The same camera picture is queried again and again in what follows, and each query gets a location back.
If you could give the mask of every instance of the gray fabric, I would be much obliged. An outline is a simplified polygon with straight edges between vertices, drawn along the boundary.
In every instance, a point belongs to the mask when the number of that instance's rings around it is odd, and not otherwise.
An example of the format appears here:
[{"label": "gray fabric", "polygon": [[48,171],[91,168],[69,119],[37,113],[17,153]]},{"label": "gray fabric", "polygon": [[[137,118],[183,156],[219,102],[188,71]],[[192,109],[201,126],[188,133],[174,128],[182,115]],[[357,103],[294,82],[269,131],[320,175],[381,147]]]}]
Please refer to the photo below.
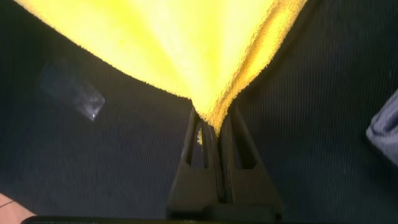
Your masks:
[{"label": "gray fabric", "polygon": [[373,117],[366,135],[373,145],[398,165],[398,90]]}]

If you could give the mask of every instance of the yellow microfiber towel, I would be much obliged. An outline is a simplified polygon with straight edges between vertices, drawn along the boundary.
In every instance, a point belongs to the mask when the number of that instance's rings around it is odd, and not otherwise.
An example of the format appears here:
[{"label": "yellow microfiber towel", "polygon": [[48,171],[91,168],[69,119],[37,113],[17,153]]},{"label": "yellow microfiber towel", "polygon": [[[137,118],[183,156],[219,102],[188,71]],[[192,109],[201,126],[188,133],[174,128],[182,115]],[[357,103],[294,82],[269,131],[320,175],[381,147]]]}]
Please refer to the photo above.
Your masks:
[{"label": "yellow microfiber towel", "polygon": [[127,75],[186,97],[219,133],[307,0],[16,0]]}]

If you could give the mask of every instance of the transparent plastic piece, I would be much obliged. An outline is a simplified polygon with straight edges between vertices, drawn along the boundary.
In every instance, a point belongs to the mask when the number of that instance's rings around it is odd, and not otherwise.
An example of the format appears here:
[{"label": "transparent plastic piece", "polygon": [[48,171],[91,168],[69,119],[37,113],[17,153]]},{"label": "transparent plastic piece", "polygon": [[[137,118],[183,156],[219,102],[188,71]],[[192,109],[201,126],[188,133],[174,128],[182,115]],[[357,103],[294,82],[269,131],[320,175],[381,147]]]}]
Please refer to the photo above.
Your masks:
[{"label": "transparent plastic piece", "polygon": [[94,121],[105,104],[103,96],[65,58],[49,60],[43,70],[40,88]]}]

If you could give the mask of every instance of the dark fabric surface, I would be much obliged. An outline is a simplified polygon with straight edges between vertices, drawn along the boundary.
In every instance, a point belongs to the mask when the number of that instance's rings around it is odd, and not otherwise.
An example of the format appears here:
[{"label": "dark fabric surface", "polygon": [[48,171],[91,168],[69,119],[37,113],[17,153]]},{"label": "dark fabric surface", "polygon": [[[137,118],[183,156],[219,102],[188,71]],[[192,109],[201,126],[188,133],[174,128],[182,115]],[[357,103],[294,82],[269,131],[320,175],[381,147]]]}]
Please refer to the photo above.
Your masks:
[{"label": "dark fabric surface", "polygon": [[[39,215],[164,218],[191,103],[122,74],[13,2],[0,11],[0,192]],[[396,21],[395,0],[320,1],[238,96],[287,221],[398,222],[398,168],[365,137],[398,89]],[[94,123],[39,90],[53,55],[106,99]]]}]

